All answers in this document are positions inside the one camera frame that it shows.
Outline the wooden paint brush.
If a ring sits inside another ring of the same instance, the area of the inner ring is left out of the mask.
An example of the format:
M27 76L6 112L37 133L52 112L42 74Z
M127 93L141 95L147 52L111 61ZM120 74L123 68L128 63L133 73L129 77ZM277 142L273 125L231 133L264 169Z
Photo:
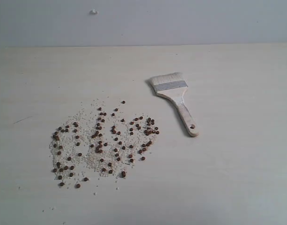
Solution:
M166 75L158 75L150 78L149 82L157 96L169 100L174 105L188 135L191 137L198 136L197 125L184 102L184 94L188 89L188 85L182 74L174 72Z

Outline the pile of brown pellets and grains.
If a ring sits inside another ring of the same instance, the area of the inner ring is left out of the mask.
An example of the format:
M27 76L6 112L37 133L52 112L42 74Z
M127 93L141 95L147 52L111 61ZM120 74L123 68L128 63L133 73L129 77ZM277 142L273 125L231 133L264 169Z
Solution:
M10 108L17 167L2 201L17 209L105 210L161 202L150 149L159 134L149 113L95 99L70 115L60 100L16 100Z

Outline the white blob on wall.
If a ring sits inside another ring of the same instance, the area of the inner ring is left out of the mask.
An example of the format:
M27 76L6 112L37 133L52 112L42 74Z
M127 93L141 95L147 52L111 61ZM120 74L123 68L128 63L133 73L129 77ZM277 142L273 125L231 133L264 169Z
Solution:
M95 9L92 9L90 12L89 12L90 15L97 15L98 14L98 11L96 11Z

